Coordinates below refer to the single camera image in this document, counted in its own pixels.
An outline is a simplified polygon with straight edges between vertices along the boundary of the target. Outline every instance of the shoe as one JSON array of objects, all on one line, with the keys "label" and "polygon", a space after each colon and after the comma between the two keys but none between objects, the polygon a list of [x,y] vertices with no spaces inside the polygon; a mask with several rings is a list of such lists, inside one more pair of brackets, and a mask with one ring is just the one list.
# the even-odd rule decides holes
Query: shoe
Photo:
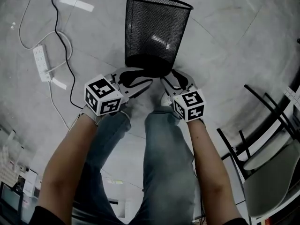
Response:
[{"label": "shoe", "polygon": [[120,107],[120,112],[125,114],[129,120],[132,117],[132,111],[135,107],[135,103],[136,103],[136,99],[131,98],[126,104],[122,104]]},{"label": "shoe", "polygon": [[160,99],[160,105],[161,106],[171,106],[172,105],[171,97],[166,92],[163,94],[163,96]]}]

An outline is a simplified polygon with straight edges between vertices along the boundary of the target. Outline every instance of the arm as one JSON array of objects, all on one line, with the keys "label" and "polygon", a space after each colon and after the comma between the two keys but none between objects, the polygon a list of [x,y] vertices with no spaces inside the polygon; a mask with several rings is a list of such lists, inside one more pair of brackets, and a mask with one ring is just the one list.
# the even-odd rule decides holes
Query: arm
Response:
[{"label": "arm", "polygon": [[38,205],[71,224],[73,199],[97,126],[79,117],[51,157],[42,181]]},{"label": "arm", "polygon": [[227,171],[204,124],[194,120],[187,125],[192,139],[207,223],[222,225],[232,219],[240,218]]}]

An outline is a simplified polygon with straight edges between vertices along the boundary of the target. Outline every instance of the gray floor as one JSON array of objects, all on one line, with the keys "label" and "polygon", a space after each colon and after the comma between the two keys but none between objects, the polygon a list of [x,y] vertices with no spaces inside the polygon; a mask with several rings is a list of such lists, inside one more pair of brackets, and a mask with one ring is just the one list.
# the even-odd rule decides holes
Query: gray floor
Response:
[{"label": "gray floor", "polygon": [[[126,0],[78,0],[92,12],[55,0],[59,29],[72,41],[70,64],[77,78],[73,100],[84,105],[83,86],[97,74],[124,66]],[[269,114],[243,86],[251,85],[276,101],[299,67],[300,0],[182,0],[194,6],[175,61],[192,75],[207,100],[205,122],[221,155],[227,152],[216,132],[222,128],[238,144],[238,130],[250,134]],[[49,99],[47,84],[38,76],[32,51],[18,38],[20,19],[28,0],[0,0],[0,124],[13,128],[32,153],[31,167],[43,173],[47,161],[66,133]],[[31,0],[21,28],[22,40],[34,45],[55,25],[50,0]],[[64,60],[55,35],[46,45],[51,66]],[[66,66],[54,77],[67,90],[53,86],[53,99],[69,125],[78,109],[69,103],[72,76]],[[142,186],[145,132],[143,121],[153,109],[151,98],[163,88],[155,81],[135,103],[132,129],[120,142],[105,170],[115,178]],[[187,142],[188,130],[184,123]]]}]

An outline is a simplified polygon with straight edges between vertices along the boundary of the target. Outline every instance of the power strip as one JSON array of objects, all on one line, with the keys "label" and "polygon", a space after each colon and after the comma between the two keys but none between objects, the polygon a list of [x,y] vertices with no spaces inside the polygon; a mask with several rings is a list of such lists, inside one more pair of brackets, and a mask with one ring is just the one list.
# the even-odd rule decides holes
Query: power strip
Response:
[{"label": "power strip", "polygon": [[42,82],[50,82],[52,79],[52,74],[47,72],[49,70],[49,62],[45,45],[39,44],[37,47],[35,47],[33,49],[33,55]]}]

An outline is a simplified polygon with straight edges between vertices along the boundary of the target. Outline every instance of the blue jeans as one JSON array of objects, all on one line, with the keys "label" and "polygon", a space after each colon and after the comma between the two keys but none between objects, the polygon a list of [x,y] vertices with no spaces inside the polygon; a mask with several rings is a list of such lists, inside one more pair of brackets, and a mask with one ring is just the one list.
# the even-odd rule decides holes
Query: blue jeans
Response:
[{"label": "blue jeans", "polygon": [[[195,176],[193,154],[178,116],[170,107],[159,107],[145,121],[141,207],[131,225],[189,225],[193,220]],[[101,121],[91,144],[77,188],[73,218],[84,224],[122,225],[105,195],[100,170],[118,141],[130,129],[130,121],[119,112]]]}]

